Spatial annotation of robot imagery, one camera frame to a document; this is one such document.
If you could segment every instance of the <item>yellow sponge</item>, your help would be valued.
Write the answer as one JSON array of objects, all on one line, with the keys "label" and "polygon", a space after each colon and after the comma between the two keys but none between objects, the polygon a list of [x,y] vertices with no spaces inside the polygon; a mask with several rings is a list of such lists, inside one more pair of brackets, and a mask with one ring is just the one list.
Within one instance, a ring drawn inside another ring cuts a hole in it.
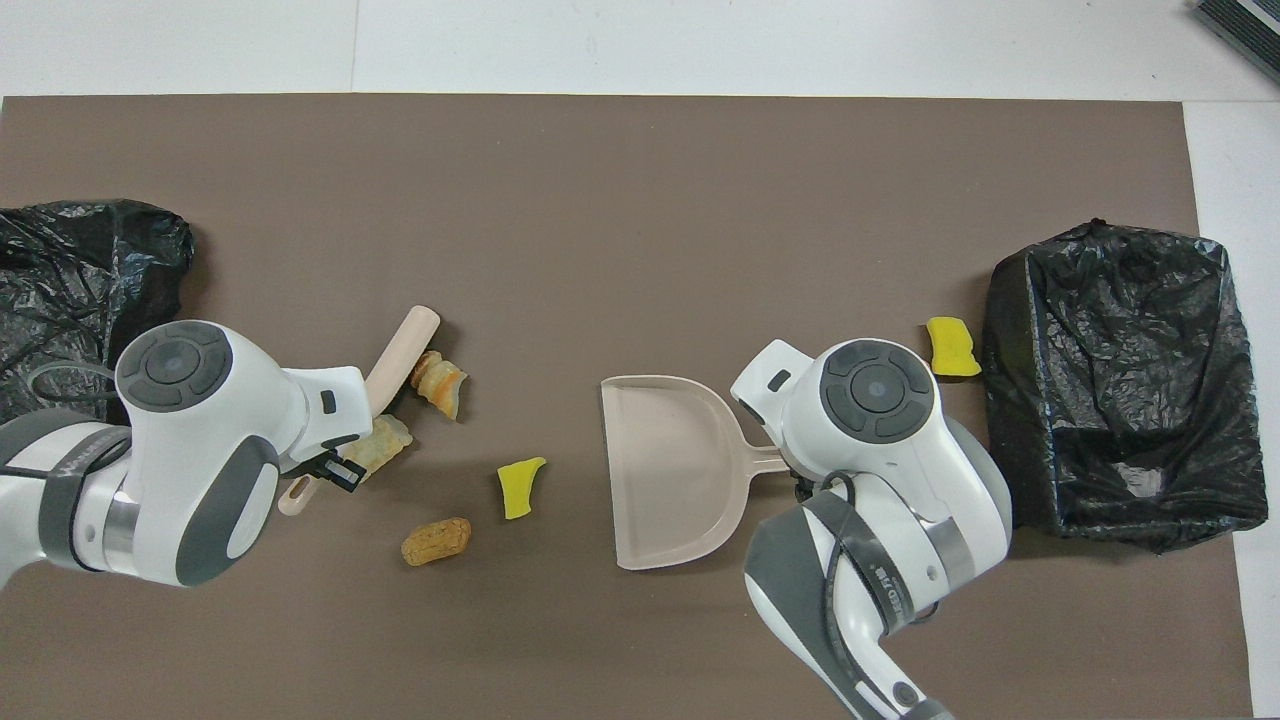
[{"label": "yellow sponge", "polygon": [[545,464],[545,457],[530,457],[498,468],[498,482],[502,483],[502,505],[508,520],[524,518],[532,511],[529,506],[529,493],[534,489],[534,475]]},{"label": "yellow sponge", "polygon": [[973,337],[960,318],[929,318],[925,324],[933,342],[933,374],[972,378],[982,372],[973,359]]}]

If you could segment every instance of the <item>beige dustpan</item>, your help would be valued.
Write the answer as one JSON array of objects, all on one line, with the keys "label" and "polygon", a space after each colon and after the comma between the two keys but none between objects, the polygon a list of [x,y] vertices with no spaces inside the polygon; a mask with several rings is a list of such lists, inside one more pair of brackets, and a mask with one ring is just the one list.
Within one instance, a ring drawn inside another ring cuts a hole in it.
[{"label": "beige dustpan", "polygon": [[600,383],[618,565],[696,560],[733,534],[748,487],[785,473],[776,447],[754,447],[728,405],[704,384],[671,375]]}]

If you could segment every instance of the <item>circular button panel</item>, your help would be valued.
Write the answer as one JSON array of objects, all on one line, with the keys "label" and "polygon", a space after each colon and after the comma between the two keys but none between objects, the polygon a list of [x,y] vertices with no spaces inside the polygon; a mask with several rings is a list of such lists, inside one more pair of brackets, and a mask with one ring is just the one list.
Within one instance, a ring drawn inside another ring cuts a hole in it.
[{"label": "circular button panel", "polygon": [[115,366],[115,387],[143,410],[174,413],[216,392],[230,369],[232,346],[220,328],[179,320],[129,343]]},{"label": "circular button panel", "polygon": [[832,352],[819,382],[822,406],[845,434],[886,445],[914,434],[933,411],[924,361],[896,345],[856,340]]}]

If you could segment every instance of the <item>white tile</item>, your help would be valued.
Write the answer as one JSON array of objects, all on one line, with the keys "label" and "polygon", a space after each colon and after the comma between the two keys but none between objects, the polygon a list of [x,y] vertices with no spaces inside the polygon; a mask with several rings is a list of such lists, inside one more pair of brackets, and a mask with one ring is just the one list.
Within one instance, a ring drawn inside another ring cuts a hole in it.
[{"label": "white tile", "polygon": [[361,0],[356,91],[1275,100],[1183,0]]},{"label": "white tile", "polygon": [[[1280,507],[1280,102],[1189,102],[1201,234],[1226,246],[1257,378],[1267,501]],[[1235,534],[1253,714],[1280,716],[1280,520]]]},{"label": "white tile", "polygon": [[351,90],[357,0],[5,0],[0,95]]}]

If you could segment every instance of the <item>trash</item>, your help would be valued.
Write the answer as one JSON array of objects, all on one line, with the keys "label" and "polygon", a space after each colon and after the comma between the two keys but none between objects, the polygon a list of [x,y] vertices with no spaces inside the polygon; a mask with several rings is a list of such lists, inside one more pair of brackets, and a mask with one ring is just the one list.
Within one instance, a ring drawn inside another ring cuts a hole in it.
[{"label": "trash", "polygon": [[982,366],[1015,524],[1160,553],[1266,520],[1249,342],[1217,242],[1093,220],[1011,255]]},{"label": "trash", "polygon": [[458,393],[465,379],[467,374],[457,365],[442,357],[439,352],[429,350],[419,357],[408,384],[448,419],[457,421]]},{"label": "trash", "polygon": [[384,414],[374,418],[371,433],[342,448],[342,459],[365,469],[365,478],[360,480],[364,483],[412,442],[413,436],[404,423],[397,420],[394,415]]},{"label": "trash", "polygon": [[532,507],[529,506],[529,493],[534,489],[534,475],[545,464],[545,457],[530,457],[529,460],[498,468],[498,482],[502,483],[503,514],[508,520],[524,518],[532,511]]},{"label": "trash", "polygon": [[960,318],[929,318],[924,325],[933,343],[929,366],[934,375],[972,378],[982,372],[973,357],[973,336]]},{"label": "trash", "polygon": [[178,314],[195,238],[180,217],[133,200],[64,201],[0,210],[0,423],[68,406],[124,423],[110,379],[45,374],[46,401],[27,375],[51,361],[114,368],[124,347]]},{"label": "trash", "polygon": [[422,525],[401,543],[401,557],[412,566],[457,555],[471,542],[471,523],[466,518],[449,518]]}]

